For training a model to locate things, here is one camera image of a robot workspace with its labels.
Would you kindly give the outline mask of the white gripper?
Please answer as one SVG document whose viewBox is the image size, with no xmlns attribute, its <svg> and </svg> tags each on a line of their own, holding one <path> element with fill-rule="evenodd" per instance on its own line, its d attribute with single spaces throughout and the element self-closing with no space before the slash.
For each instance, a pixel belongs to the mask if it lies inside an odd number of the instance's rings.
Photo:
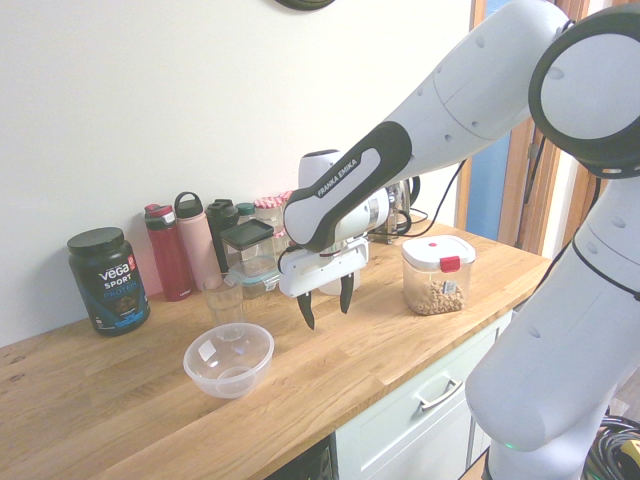
<svg viewBox="0 0 640 480">
<path fill-rule="evenodd" d="M 353 272 L 364 268 L 369 260 L 369 242 L 358 238 L 332 256 L 322 256 L 305 249 L 286 254 L 280 264 L 280 291 L 297 297 L 299 310 L 311 329 L 315 329 L 311 291 L 340 279 L 340 309 L 347 314 L 353 295 Z"/>
</svg>

